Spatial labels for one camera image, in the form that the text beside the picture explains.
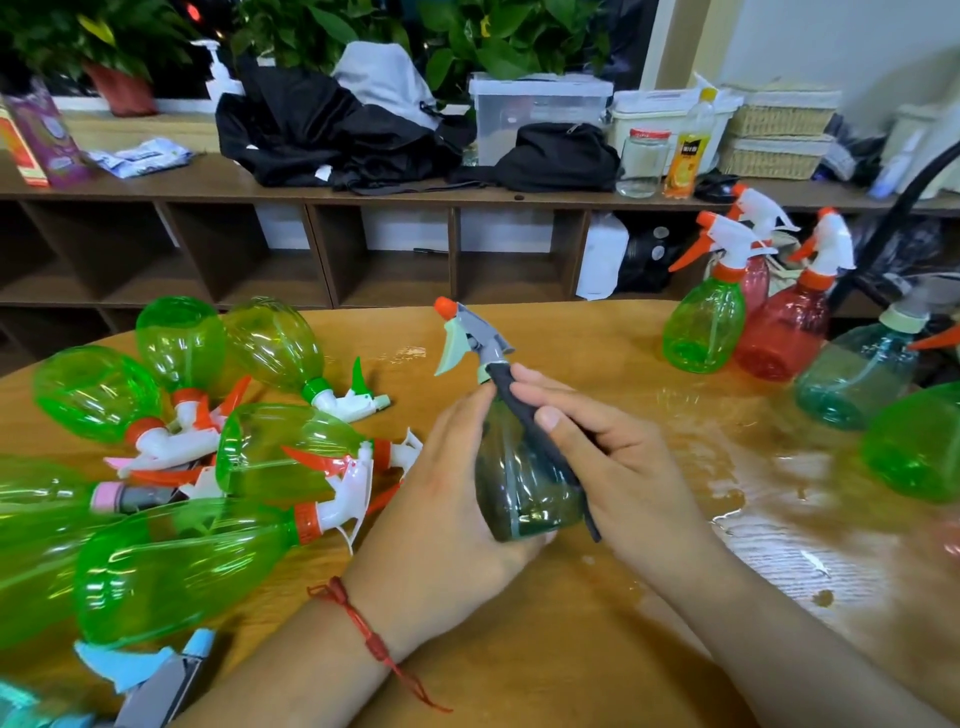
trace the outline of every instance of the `orange juice bottle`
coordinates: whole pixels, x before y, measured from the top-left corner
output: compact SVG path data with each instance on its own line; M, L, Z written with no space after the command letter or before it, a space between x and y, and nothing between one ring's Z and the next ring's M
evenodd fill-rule
M687 113L677 139L677 150L670 163L670 171L663 183L663 194L666 197L682 198L693 194L700 159L713 133L713 121L716 117L713 100L716 97L716 88L704 88L700 91L700 101Z

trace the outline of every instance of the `red jar lid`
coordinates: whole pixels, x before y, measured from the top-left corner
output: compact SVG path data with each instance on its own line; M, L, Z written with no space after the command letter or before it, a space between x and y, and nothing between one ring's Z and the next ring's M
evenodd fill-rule
M669 139L670 132L656 132L649 129L630 129L630 136L641 139Z

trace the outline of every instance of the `cubby shelf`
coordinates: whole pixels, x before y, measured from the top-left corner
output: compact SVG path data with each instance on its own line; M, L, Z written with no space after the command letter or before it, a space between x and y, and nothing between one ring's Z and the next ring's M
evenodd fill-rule
M829 182L749 184L799 218L822 206L869 212L890 205ZM270 248L254 207L261 203L293 206L293 227L300 233L299 219L297 237L307 247ZM439 211L447 220L446 249L434 239L424 241L430 249L424 252L370 250L361 212L371 206ZM463 250L462 211L474 207L552 216L549 249ZM569 301L593 211L616 211L628 227L668 225L682 243L703 209L724 207L661 196L629 200L494 188L384 197L321 187L265 188L212 154L137 180L97 173L67 189L36 189L0 153L0 368L130 330L143 306L159 296L195 296L221 310L253 296L302 308L430 305L438 296L465 303ZM943 194L917 212L960 217L960 196ZM702 275L702 265L691 266L660 293L617 297L678 300ZM841 315L862 314L865 306L876 307L861 301Z

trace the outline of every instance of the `green spray trigger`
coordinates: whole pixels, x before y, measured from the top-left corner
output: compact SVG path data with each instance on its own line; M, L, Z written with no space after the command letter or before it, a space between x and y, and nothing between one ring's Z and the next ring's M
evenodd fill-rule
M355 395L373 396L373 392L370 391L367 382L363 380L363 370L360 368L359 356L353 361L353 380L350 382L350 389L353 390L353 394Z
M440 366L434 376L440 376L453 369L464 354L470 351L470 342L467 339L467 330L456 319L450 319L444 324L446 329L446 341L444 342L444 353L440 357Z

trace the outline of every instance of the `hand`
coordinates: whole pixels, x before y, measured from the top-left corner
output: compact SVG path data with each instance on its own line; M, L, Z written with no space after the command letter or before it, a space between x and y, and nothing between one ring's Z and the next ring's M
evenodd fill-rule
M437 418L344 574L350 600L397 660L502 592L548 540L499 544L480 515L473 470L494 392L484 384Z
M722 547L654 423L522 364L511 372L516 379L511 391L540 408L537 424L580 478L590 513L617 558L659 589L700 563L702 549ZM596 445L581 428L593 434Z

